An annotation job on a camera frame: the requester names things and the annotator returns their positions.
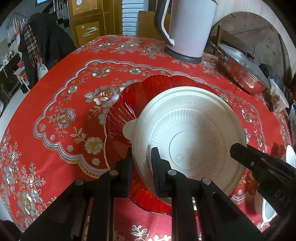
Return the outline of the white disposable bowl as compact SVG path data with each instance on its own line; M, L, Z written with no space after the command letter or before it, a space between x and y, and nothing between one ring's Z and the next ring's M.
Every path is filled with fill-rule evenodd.
M127 122L123 135L132 144L132 155L141 180L154 192L151 150L172 169L194 180L211 179L231 194L244 167L230 156L235 143L246 145L246 136L234 110L208 90L182 86L155 96L140 116Z

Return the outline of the red glass plate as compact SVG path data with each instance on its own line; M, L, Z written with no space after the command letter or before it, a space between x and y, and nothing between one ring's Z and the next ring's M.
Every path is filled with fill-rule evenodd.
M131 147L130 141L123 136L124 125L128 121L138 118L145 106L156 95L179 86L199 87L218 95L218 92L208 85L180 75L153 75L124 88L118 101L108 110L105 119L106 141L104 151L110 168L114 168L117 161L124 159ZM132 187L129 198L145 211L171 215L171 206L156 198L146 188L137 170L133 170L132 173Z

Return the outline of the white disposable plate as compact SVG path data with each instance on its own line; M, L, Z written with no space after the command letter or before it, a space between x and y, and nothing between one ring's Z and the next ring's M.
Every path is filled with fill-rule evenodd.
M284 162L295 168L295 151L291 145L287 145L286 147L280 146L278 150L278 155ZM262 220L264 223L270 222L276 216L276 211L258 193L258 191L255 192L254 208L256 213L262 216Z

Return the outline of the clear plastic food container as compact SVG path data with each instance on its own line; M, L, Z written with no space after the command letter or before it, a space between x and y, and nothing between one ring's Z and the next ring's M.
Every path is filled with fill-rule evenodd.
M271 103L273 112L280 113L281 111L289 107L288 101L284 93L275 83L275 81L273 79L270 79L269 82L271 84L271 87L266 90L268 100Z

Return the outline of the red floral tablecloth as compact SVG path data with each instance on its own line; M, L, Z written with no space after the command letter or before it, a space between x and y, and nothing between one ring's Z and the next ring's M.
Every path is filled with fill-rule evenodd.
M76 179L93 180L125 157L127 145L108 117L121 92L137 101L153 83L195 80L213 89L236 112L248 144L276 155L292 143L285 113L269 111L218 69L216 56L185 63L164 52L164 42L108 35L56 64L27 94L1 140L1 198L23 232Z

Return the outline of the black plastic bag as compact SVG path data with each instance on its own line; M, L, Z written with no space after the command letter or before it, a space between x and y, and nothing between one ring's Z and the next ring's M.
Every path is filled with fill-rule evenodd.
M268 80L273 80L280 90L283 93L285 92L285 85L282 79L270 65L262 63L259 65L259 68Z

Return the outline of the steel pot with glass lid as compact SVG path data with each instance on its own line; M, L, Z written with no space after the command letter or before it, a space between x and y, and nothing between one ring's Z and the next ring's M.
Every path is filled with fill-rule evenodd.
M242 52L226 44L210 44L218 52L219 64L241 89L256 95L271 88L270 81L260 68Z

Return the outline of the round wooden tabletop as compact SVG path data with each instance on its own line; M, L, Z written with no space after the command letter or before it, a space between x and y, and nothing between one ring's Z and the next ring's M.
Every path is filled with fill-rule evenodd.
M283 38L263 17L249 13L236 12L229 14L216 23L210 33L210 40L217 42L218 27L239 39L242 44L237 47L246 52L244 47L252 50L253 61L257 64L268 64L281 77L283 82L292 81L292 71L286 44Z

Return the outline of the wooden chair back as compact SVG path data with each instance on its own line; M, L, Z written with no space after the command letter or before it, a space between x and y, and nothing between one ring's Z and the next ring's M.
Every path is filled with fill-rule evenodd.
M216 40L217 44L222 43L235 49L238 49L249 59L254 60L255 48L249 47L238 37L224 30L220 25L217 26Z

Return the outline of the white electric kettle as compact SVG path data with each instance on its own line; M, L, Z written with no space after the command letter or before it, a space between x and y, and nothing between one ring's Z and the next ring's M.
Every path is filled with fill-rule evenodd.
M154 27L166 43L165 52L183 62L201 63L217 8L212 0L158 1Z

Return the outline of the dark coat with plaid scarf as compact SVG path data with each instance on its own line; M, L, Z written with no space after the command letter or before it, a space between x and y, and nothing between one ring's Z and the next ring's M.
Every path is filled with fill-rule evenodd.
M41 79L39 67L50 70L76 50L71 37L57 25L55 13L37 13L29 17L20 33L20 46L29 87Z

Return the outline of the wooden cabinet door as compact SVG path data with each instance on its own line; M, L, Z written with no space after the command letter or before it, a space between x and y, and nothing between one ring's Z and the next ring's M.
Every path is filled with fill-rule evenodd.
M122 34L122 1L68 1L71 37L76 47L105 35Z

